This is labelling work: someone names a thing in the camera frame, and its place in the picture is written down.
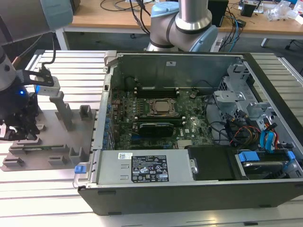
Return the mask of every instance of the motherboard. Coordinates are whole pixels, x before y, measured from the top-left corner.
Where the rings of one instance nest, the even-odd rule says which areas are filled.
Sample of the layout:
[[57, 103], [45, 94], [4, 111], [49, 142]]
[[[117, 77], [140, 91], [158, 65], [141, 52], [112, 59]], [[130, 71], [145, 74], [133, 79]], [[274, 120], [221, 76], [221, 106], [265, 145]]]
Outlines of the motherboard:
[[136, 92], [113, 90], [115, 149], [183, 149], [214, 144], [203, 115], [202, 97], [191, 89], [176, 93], [156, 98], [154, 94], [142, 97]]

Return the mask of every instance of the slotted aluminum platform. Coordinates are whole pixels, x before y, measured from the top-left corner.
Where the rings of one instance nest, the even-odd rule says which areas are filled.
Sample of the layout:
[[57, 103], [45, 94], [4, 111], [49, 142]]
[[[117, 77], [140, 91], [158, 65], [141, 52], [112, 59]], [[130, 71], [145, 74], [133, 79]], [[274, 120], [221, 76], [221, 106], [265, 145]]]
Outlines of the slotted aluminum platform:
[[[303, 124], [303, 78], [285, 58], [272, 53], [254, 53], [252, 55], [259, 66], [275, 86], [288, 107]], [[267, 101], [261, 88], [255, 83], [255, 89], [263, 101]]]
[[[50, 61], [52, 55], [52, 51], [36, 54], [27, 69], [37, 70], [42, 62]], [[99, 108], [105, 75], [103, 57], [104, 51], [58, 51], [55, 63], [49, 65], [51, 73], [59, 79], [61, 90], [65, 93], [64, 101], [69, 102], [72, 109], [78, 109], [80, 105], [87, 104], [92, 109]], [[278, 86], [278, 90], [292, 88], [291, 85], [296, 84], [292, 79], [296, 72], [293, 72], [292, 67], [288, 66], [284, 59], [271, 54], [254, 54], [254, 57], [259, 61], [275, 86]], [[281, 74], [287, 76], [287, 80], [278, 83], [276, 78], [282, 79], [282, 77], [278, 77]], [[300, 86], [296, 85], [295, 90], [300, 92]], [[47, 97], [40, 96], [38, 99], [42, 109], [55, 109]], [[301, 99], [298, 100], [297, 104], [300, 103], [303, 105]], [[0, 143], [0, 163], [8, 153], [11, 144]], [[45, 227], [75, 225], [188, 227], [244, 226], [244, 222], [258, 222], [259, 225], [267, 227], [303, 226], [303, 197], [298, 197], [277, 208], [99, 217], [92, 212], [87, 203], [79, 196], [77, 190], [72, 187], [73, 178], [73, 169], [0, 171], [1, 226], [32, 227], [43, 224]]]

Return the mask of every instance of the blue tab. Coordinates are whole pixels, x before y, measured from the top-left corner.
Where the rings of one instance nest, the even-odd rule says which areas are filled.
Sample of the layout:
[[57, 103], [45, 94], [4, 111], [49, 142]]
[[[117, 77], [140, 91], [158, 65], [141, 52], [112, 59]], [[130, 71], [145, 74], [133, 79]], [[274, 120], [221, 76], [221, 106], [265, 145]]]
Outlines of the blue tab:
[[265, 147], [265, 145], [264, 145], [265, 136], [266, 136], [266, 132], [263, 130], [263, 131], [261, 132], [261, 135], [260, 135], [260, 146], [261, 146], [262, 148]]
[[244, 155], [242, 153], [239, 154], [239, 159], [240, 159], [241, 162], [245, 162], [246, 161], [246, 159], [245, 159], [245, 157], [244, 157]]
[[86, 166], [75, 166], [74, 172], [75, 174], [85, 174]]
[[287, 155], [288, 155], [288, 157], [289, 157], [290, 160], [295, 159], [295, 155], [294, 155], [294, 153], [292, 151], [288, 151]]
[[271, 149], [271, 145], [273, 143], [275, 134], [271, 131], [268, 132], [267, 140], [266, 140], [266, 145], [265, 149], [270, 152], [270, 154], [274, 153], [274, 151]]
[[260, 161], [260, 158], [256, 151], [243, 151], [239, 154], [241, 162], [255, 162]]

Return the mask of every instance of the desk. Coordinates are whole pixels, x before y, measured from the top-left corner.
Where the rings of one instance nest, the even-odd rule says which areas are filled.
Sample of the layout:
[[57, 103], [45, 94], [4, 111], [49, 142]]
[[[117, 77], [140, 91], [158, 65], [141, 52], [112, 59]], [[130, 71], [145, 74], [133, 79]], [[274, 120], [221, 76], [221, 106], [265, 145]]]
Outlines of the desk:
[[[78, 109], [80, 105], [90, 105], [92, 109], [99, 109], [105, 75], [104, 53], [104, 51], [58, 51], [54, 64], [48, 66], [52, 75], [58, 78], [61, 91], [65, 93], [64, 101], [69, 102], [71, 109]], [[52, 51], [35, 54], [26, 69], [37, 71], [42, 62], [51, 60], [52, 55]], [[282, 59], [272, 54], [256, 53], [253, 56], [262, 63], [262, 69], [278, 89], [287, 89], [287, 84], [292, 80], [278, 83], [278, 79], [272, 76], [273, 72], [285, 77], [296, 76], [297, 72], [293, 71], [286, 61], [284, 65], [283, 61], [279, 62]], [[45, 96], [39, 96], [38, 101], [42, 110], [55, 109], [54, 104]], [[11, 142], [0, 142], [0, 166], [11, 144]], [[0, 170], [1, 226], [36, 227], [41, 226], [42, 223], [43, 227], [87, 225], [90, 227], [235, 227], [243, 226], [243, 222], [258, 222], [259, 226], [263, 227], [303, 226], [303, 196], [277, 208], [97, 216], [73, 188], [73, 178], [73, 169], [16, 172]]]
[[[100, 33], [135, 33], [143, 31], [136, 24], [132, 13], [129, 11], [111, 12], [100, 7], [101, 0], [82, 0], [73, 22], [64, 28], [56, 31], [59, 44], [62, 50], [69, 50], [69, 44], [65, 32], [100, 32]], [[115, 9], [114, 0], [107, 0], [103, 6], [108, 9]], [[230, 0], [229, 7], [237, 17], [246, 21], [241, 37], [249, 38], [270, 38], [270, 39], [303, 39], [303, 26], [292, 19], [286, 21], [268, 21], [263, 14], [252, 17], [241, 17], [240, 11], [232, 8], [232, 4], [238, 0]], [[120, 3], [121, 7], [129, 7], [129, 3]], [[154, 4], [147, 4], [146, 8], [150, 12]], [[149, 28], [151, 19], [143, 13], [145, 25]], [[218, 39], [222, 39], [231, 31], [229, 20], [224, 19], [219, 29]]]

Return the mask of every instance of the gray robot arm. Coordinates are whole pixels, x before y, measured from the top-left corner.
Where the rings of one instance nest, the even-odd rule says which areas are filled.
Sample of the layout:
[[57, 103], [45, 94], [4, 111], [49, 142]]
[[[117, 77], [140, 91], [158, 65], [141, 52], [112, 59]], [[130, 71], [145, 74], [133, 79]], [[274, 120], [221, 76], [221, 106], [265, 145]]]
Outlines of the gray robot arm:
[[[1, 0], [0, 4], [0, 140], [35, 140], [38, 102], [25, 85], [53, 86], [49, 70], [15, 70], [2, 45], [41, 35], [68, 25], [73, 13], [69, 0]], [[42, 81], [31, 80], [35, 75]]]
[[208, 0], [161, 2], [152, 7], [147, 51], [209, 51], [217, 38]]

